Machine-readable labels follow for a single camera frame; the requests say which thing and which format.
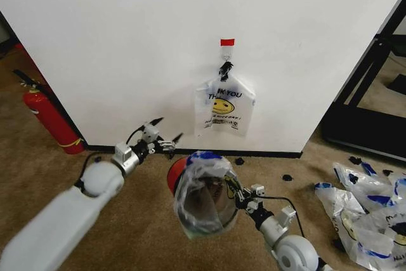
red cap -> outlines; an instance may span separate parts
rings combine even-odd
[[[178,186],[180,176],[182,175],[183,170],[186,167],[187,157],[177,160],[169,171],[167,172],[167,186],[171,190],[172,194],[175,195],[176,187]]]

red fire extinguisher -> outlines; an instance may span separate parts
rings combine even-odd
[[[15,73],[23,78],[23,73],[18,71]],[[50,88],[47,90],[46,86],[40,85],[41,91],[36,86],[39,85],[33,80],[29,79],[26,75],[23,78],[27,83],[32,86],[29,92],[23,96],[24,103],[36,115],[39,121],[51,133],[51,135],[58,142],[67,154],[78,154],[84,151],[82,139],[76,135],[75,131],[69,126],[60,112],[51,103],[47,95],[51,94]]]

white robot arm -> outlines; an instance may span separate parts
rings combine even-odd
[[[0,271],[54,271],[81,241],[96,222],[100,211],[115,196],[124,179],[147,155],[156,150],[173,153],[176,142],[164,141],[155,125],[156,119],[138,128],[127,140],[115,146],[111,162],[98,162],[84,168],[74,186],[56,196],[5,247],[0,259]],[[129,140],[142,131],[134,147]],[[269,253],[281,271],[330,271],[310,241],[297,235],[287,235],[296,215],[290,206],[274,216],[263,207],[264,187],[242,188],[235,180],[227,181],[235,194],[236,206],[244,209],[263,234]]]
[[[263,207],[264,186],[255,184],[249,190],[235,180],[228,180],[227,185],[235,194],[237,208],[244,209],[255,221],[255,227],[264,236],[267,251],[276,259],[281,271],[332,271],[310,241],[302,236],[287,235],[296,216],[295,209],[287,206],[274,216]]]
[[[169,153],[174,150],[181,134],[173,141],[164,141],[155,127],[161,119],[137,129],[143,136],[134,147],[128,145],[129,140],[117,144],[112,162],[88,166],[74,186],[56,196],[7,244],[1,255],[0,271],[56,270],[135,167],[155,150]]]

white plastic bag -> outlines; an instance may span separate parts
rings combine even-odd
[[[318,183],[315,193],[353,261],[373,271],[406,270],[406,175],[386,179],[362,168],[334,163],[347,191]]]
[[[358,202],[369,212],[392,205],[391,183],[377,175],[361,173],[340,163],[333,163],[333,169],[345,189],[351,192]]]
[[[245,135],[255,105],[255,94],[232,73],[205,82],[195,92],[195,133],[206,128]]]
[[[212,152],[196,152],[188,157],[173,208],[190,239],[221,234],[233,227],[238,209],[225,176],[237,177],[224,157]]]
[[[351,192],[332,187],[330,183],[318,183],[315,194],[351,260],[373,271],[393,270],[393,240],[377,227],[358,225],[367,215]]]

white wall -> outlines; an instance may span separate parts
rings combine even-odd
[[[181,146],[300,152],[397,0],[0,0],[92,145],[164,116]],[[254,86],[246,138],[193,135],[193,89],[222,64]]]

